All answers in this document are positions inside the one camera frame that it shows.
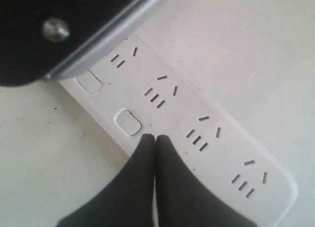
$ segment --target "metal screw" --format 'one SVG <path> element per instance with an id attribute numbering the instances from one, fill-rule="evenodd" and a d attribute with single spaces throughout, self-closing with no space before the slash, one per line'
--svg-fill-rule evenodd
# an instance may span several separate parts
<path id="1" fill-rule="evenodd" d="M 47 40 L 58 43 L 65 41 L 70 36 L 70 29 L 64 20 L 50 18 L 44 22 L 42 34 Z"/>

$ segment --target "floor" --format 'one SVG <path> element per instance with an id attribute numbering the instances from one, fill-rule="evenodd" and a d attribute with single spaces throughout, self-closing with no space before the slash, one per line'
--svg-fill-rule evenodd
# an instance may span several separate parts
<path id="1" fill-rule="evenodd" d="M 1 88 L 0 99 L 0 226 L 55 226 L 127 161 L 57 83 Z"/>

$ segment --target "white button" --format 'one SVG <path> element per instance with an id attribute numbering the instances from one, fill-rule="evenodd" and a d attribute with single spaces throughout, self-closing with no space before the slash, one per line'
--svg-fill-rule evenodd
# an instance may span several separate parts
<path id="1" fill-rule="evenodd" d="M 102 83 L 90 71 L 79 75 L 77 80 L 89 94 L 97 93 L 102 86 Z"/>
<path id="2" fill-rule="evenodd" d="M 116 117 L 116 122 L 130 136 L 135 136 L 142 127 L 141 123 L 128 110 L 121 112 Z"/>

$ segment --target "power strip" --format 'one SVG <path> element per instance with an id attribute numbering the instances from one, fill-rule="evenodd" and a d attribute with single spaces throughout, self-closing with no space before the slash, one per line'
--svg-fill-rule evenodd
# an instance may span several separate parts
<path id="1" fill-rule="evenodd" d="M 292 176 L 137 35 L 62 85 L 129 154 L 143 133 L 170 136 L 196 177 L 258 226 L 276 226 L 293 206 Z"/>

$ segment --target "power outlet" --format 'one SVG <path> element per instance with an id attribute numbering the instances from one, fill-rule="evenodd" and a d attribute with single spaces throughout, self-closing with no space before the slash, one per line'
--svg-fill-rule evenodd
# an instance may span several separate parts
<path id="1" fill-rule="evenodd" d="M 166 134 L 196 177 L 223 202 L 259 226 L 277 225 L 295 202 L 292 176 L 213 100 L 136 35 L 90 69 L 101 82 L 89 94 L 76 79 L 62 82 L 129 154 L 141 134 Z M 115 115 L 130 111 L 142 128 L 121 132 Z"/>

